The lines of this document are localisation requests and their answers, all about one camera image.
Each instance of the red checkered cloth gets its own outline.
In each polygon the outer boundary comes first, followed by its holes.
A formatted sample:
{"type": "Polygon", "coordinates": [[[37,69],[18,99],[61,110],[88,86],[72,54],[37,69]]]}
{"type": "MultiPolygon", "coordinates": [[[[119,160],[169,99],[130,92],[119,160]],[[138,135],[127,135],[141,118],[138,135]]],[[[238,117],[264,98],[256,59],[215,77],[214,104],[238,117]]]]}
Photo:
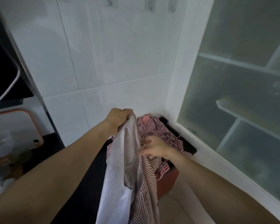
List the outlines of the red checkered cloth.
{"type": "MultiPolygon", "coordinates": [[[[151,135],[159,136],[166,144],[176,148],[188,158],[191,158],[191,153],[183,150],[182,141],[174,136],[158,117],[151,118],[150,114],[146,114],[138,118],[138,128],[141,140],[151,135]]],[[[107,147],[107,161],[110,149],[111,144],[107,147]]],[[[160,180],[168,170],[169,165],[166,159],[162,157],[150,159],[147,156],[142,156],[144,182],[136,199],[135,206],[132,208],[133,210],[130,216],[131,223],[151,224],[160,222],[156,181],[160,180]]]]}

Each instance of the power cord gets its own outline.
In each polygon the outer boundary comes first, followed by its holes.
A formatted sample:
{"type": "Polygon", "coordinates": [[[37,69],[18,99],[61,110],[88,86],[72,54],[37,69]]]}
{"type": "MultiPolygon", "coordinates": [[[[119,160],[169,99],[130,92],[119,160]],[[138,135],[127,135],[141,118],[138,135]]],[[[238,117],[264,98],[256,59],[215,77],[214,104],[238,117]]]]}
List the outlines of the power cord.
{"type": "Polygon", "coordinates": [[[10,86],[7,88],[7,90],[0,96],[0,101],[6,96],[6,94],[10,91],[10,89],[13,87],[13,85],[16,83],[16,81],[19,79],[20,77],[20,67],[17,64],[17,62],[12,58],[12,56],[6,51],[7,55],[10,57],[10,59],[13,61],[15,67],[18,69],[17,75],[15,77],[15,79],[13,80],[13,82],[10,84],[10,86]]]}

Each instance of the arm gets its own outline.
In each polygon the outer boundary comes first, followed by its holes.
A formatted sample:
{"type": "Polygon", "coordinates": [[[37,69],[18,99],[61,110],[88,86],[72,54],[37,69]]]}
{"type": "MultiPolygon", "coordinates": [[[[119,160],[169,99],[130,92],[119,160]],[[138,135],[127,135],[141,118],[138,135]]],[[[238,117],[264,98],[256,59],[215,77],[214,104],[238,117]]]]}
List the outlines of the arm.
{"type": "Polygon", "coordinates": [[[215,223],[280,224],[278,219],[248,194],[169,147],[160,138],[149,136],[142,143],[147,146],[139,151],[140,154],[149,155],[149,158],[162,156],[171,160],[215,223]]]}
{"type": "Polygon", "coordinates": [[[104,121],[19,178],[0,195],[0,223],[50,223],[131,112],[113,108],[104,121]]]}

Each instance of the white cutting board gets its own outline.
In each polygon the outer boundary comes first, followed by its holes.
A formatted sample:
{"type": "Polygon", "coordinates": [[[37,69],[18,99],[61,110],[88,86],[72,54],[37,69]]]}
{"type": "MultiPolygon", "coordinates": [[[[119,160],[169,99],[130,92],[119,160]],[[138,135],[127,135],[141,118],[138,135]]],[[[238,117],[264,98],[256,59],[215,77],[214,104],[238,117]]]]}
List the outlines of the white cutting board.
{"type": "Polygon", "coordinates": [[[30,114],[21,109],[0,113],[0,132],[9,132],[14,139],[13,152],[33,149],[44,143],[30,114]]]}

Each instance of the glass panel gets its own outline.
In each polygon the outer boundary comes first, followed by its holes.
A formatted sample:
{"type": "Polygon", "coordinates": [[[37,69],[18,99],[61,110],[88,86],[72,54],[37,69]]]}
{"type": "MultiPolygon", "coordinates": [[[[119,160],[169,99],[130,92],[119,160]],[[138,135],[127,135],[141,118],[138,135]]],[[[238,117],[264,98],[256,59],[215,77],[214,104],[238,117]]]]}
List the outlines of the glass panel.
{"type": "Polygon", "coordinates": [[[280,200],[280,0],[215,0],[177,120],[280,200]]]}

